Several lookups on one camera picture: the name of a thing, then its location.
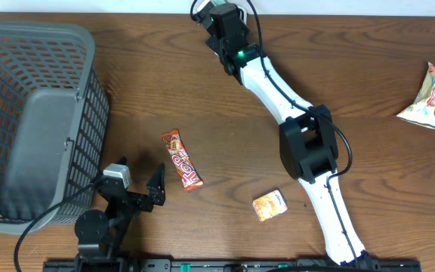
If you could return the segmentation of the yellow snack chip bag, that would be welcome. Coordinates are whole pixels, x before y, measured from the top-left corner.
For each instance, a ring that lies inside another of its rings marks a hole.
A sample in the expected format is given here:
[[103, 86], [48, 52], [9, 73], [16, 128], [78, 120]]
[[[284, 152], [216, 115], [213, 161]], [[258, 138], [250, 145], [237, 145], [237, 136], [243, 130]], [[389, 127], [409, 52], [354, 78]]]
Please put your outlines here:
[[411, 105], [396, 115], [397, 118], [435, 129], [435, 66], [428, 63], [422, 86]]

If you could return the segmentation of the teal wet wipes pack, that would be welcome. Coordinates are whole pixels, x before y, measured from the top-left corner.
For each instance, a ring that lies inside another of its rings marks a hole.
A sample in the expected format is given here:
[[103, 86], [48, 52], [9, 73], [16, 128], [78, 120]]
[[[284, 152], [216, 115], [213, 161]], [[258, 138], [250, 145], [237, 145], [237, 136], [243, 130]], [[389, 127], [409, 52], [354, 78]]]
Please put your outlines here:
[[226, 0], [211, 0], [211, 2], [214, 5], [225, 5], [227, 3]]

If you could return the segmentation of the orange chocolate bar wrapper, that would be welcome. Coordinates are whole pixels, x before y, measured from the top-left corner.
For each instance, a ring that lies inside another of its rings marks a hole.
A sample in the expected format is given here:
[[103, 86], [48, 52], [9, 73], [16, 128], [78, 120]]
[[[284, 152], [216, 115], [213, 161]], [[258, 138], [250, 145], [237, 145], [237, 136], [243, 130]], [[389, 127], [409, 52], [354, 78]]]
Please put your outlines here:
[[161, 134], [161, 139], [171, 156], [185, 191], [195, 190], [204, 185], [196, 171], [177, 129]]

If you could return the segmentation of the orange tissue pack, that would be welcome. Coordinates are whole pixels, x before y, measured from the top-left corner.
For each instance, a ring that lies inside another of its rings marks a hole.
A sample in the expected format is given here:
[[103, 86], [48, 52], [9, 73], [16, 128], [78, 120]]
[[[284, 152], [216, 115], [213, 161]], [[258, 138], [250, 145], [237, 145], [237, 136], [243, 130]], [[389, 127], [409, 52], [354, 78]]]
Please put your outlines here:
[[252, 201], [252, 207], [260, 222], [285, 213], [288, 206], [279, 190], [273, 190]]

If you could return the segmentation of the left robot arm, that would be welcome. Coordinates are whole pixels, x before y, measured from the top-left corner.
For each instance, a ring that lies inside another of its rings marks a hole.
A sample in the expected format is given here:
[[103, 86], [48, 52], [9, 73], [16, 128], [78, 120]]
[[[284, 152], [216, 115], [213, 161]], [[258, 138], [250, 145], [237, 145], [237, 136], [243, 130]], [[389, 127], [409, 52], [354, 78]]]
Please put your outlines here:
[[88, 210], [75, 223], [79, 240], [76, 271], [140, 270], [137, 261], [121, 253], [122, 242], [135, 216], [164, 205], [165, 165], [159, 164], [147, 182], [145, 194], [128, 190], [132, 179], [126, 162], [123, 157], [108, 165], [91, 182], [96, 193], [107, 201], [107, 207], [103, 211]]

